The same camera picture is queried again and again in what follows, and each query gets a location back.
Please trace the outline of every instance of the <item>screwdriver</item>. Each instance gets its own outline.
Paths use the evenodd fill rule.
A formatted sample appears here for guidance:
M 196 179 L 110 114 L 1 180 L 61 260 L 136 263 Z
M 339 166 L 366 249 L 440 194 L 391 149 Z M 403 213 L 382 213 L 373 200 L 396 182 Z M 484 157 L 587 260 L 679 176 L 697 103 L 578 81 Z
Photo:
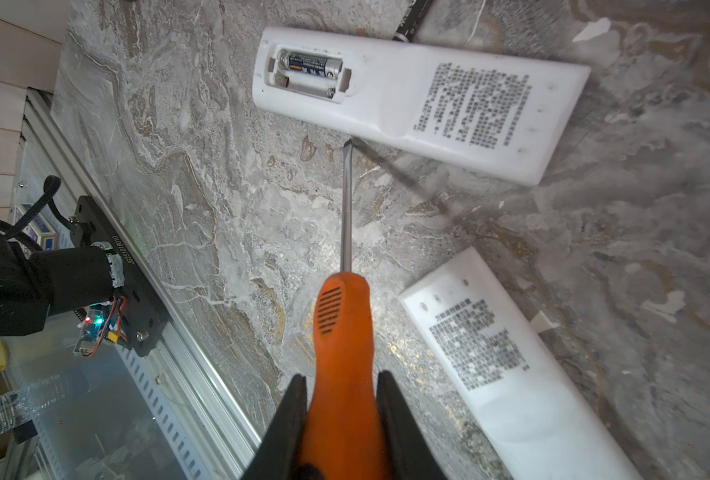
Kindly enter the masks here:
M 315 305 L 315 388 L 297 475 L 387 480 L 387 444 L 373 392 L 369 286 L 351 272 L 352 157 L 352 140 L 348 140 L 342 149 L 341 272 L 326 279 Z

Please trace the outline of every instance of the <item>orange screwdriver handle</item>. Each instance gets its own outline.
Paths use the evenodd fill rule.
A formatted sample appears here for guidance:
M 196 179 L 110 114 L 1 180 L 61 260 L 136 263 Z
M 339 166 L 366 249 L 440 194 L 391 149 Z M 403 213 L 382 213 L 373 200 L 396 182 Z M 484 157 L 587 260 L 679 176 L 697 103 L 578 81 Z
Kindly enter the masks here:
M 373 324 L 366 279 L 328 277 L 315 305 L 316 374 L 298 466 L 326 480 L 390 476 L 387 444 L 373 393 Z

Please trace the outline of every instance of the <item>marble surface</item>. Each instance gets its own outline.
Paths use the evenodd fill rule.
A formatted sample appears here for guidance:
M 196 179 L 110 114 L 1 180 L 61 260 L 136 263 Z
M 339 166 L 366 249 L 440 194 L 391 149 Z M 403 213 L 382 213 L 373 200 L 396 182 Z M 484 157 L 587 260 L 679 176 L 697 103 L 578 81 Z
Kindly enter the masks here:
M 390 38 L 406 4 L 74 0 L 53 115 L 260 431 L 312 381 L 347 137 L 258 110 L 256 46 L 268 24 Z M 560 325 L 542 339 L 644 478 L 710 479 L 710 2 L 436 0 L 416 41 L 592 74 L 539 187 L 357 154 L 375 370 L 450 478 L 509 477 L 397 300 L 474 245 Z

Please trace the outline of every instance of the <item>white label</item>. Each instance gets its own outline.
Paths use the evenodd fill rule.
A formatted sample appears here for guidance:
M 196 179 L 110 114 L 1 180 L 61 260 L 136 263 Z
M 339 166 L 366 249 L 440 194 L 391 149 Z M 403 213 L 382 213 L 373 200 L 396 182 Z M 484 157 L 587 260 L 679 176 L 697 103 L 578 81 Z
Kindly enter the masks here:
M 483 299 L 462 300 L 435 319 L 438 322 L 429 332 L 467 390 L 498 382 L 507 370 L 529 369 L 507 329 L 489 328 L 494 314 Z
M 531 85 L 529 75 L 439 64 L 413 129 L 495 148 L 508 146 Z

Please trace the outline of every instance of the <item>battery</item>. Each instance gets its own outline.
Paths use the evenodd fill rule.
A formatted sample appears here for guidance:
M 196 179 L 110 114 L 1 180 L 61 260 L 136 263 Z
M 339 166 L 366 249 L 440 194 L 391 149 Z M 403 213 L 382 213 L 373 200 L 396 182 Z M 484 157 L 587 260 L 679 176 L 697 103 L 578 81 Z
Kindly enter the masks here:
M 342 61 L 339 58 L 320 57 L 302 52 L 281 50 L 277 60 L 284 70 L 295 70 L 318 77 L 336 80 L 342 71 Z

